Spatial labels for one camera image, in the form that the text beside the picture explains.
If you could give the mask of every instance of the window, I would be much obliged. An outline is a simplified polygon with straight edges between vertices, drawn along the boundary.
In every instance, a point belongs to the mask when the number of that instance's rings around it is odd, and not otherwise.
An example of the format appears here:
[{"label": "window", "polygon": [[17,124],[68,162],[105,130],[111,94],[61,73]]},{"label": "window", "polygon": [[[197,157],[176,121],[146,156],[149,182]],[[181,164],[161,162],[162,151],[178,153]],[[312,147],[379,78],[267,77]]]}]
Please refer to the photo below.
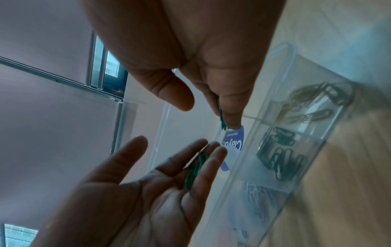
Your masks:
[{"label": "window", "polygon": [[4,225],[5,247],[28,247],[38,231],[16,225]]},{"label": "window", "polygon": [[127,72],[108,52],[99,37],[96,38],[94,60],[92,65],[91,86],[105,92],[123,97],[127,80]]}]

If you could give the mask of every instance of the clear plastic box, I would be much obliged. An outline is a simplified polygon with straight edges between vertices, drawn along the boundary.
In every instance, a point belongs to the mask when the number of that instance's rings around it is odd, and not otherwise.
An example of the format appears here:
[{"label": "clear plastic box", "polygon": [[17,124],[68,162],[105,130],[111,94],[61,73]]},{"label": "clear plastic box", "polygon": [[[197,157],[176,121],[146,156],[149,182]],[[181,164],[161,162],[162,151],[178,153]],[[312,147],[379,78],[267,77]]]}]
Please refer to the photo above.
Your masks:
[{"label": "clear plastic box", "polygon": [[348,79],[291,44],[269,52],[257,81],[265,81],[255,86],[264,100],[251,98],[244,111],[253,126],[230,158],[235,162],[221,194],[210,195],[218,199],[198,246],[259,246],[354,96]]}]

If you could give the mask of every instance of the blue label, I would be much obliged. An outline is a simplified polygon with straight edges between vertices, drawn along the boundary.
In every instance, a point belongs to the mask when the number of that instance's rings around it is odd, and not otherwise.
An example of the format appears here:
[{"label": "blue label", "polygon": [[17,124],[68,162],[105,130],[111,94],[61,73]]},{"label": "blue label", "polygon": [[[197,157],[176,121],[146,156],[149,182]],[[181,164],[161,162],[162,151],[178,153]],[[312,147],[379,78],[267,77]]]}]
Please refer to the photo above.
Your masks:
[{"label": "blue label", "polygon": [[[225,133],[222,145],[232,149],[242,150],[243,143],[244,143],[244,126],[242,125],[242,127],[239,130],[227,131]],[[220,169],[224,172],[229,171],[228,166],[225,162],[221,164]]]}]

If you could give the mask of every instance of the pinky finger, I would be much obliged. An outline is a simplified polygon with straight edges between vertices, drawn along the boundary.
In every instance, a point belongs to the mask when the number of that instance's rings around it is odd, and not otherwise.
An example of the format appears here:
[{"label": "pinky finger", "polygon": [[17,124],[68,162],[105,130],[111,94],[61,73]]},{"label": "pinky finger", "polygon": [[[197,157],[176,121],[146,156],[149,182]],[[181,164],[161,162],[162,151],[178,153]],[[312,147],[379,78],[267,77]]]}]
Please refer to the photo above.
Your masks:
[{"label": "pinky finger", "polygon": [[181,207],[191,231],[195,230],[202,217],[212,183],[226,155],[227,150],[224,147],[216,148],[202,166],[191,190],[182,199]]}]

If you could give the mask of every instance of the wooden surface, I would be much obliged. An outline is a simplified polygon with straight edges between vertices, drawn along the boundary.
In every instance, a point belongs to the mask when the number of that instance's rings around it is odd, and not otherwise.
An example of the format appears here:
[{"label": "wooden surface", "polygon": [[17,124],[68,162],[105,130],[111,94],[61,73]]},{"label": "wooden surface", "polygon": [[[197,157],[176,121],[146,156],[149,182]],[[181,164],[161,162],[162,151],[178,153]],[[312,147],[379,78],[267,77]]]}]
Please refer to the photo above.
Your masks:
[{"label": "wooden surface", "polygon": [[391,246],[391,1],[288,0],[285,41],[359,91],[261,246]]}]

